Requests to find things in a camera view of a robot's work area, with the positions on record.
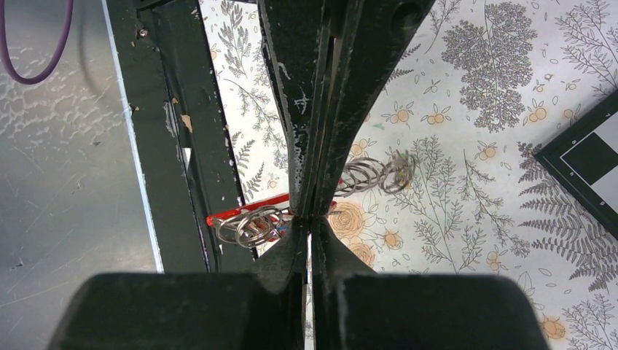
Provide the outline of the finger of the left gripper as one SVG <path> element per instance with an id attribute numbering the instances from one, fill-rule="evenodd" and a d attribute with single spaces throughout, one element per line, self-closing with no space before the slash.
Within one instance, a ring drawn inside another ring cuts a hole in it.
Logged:
<path id="1" fill-rule="evenodd" d="M 325 1 L 259 1 L 263 47 L 288 150 L 289 203 L 313 215 Z"/>
<path id="2" fill-rule="evenodd" d="M 348 1 L 321 126 L 311 214 L 324 215 L 361 124 L 428 15 L 432 1 Z"/>

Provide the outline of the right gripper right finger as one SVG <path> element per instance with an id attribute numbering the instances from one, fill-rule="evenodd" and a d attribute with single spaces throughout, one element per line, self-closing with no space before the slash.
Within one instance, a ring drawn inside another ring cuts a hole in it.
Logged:
<path id="1" fill-rule="evenodd" d="M 377 273 L 334 234 L 310 224 L 317 349 L 547 349 L 511 279 Z"/>

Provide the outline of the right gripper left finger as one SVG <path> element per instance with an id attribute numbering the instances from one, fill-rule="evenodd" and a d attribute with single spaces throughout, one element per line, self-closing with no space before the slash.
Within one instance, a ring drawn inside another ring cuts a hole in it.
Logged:
<path id="1" fill-rule="evenodd" d="M 73 296 L 51 349 L 303 349 L 308 221 L 244 273 L 102 273 Z"/>

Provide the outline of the red tag key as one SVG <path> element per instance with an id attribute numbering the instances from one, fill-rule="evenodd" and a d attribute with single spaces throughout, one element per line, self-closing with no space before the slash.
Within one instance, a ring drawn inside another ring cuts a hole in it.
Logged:
<path id="1" fill-rule="evenodd" d="M 274 206 L 277 209 L 287 209 L 289 207 L 289 194 L 281 193 L 279 195 L 266 198 L 266 199 L 263 199 L 263 200 L 260 200 L 254 203 L 246 204 L 244 206 L 240 206 L 235 209 L 230 209 L 230 210 L 218 213 L 218 214 L 209 215 L 206 219 L 206 223 L 208 226 L 214 227 L 216 223 L 223 222 L 226 219 L 237 217 L 238 215 L 241 215 L 241 214 L 248 214 L 257 209 L 267 207 L 267 206 Z"/>

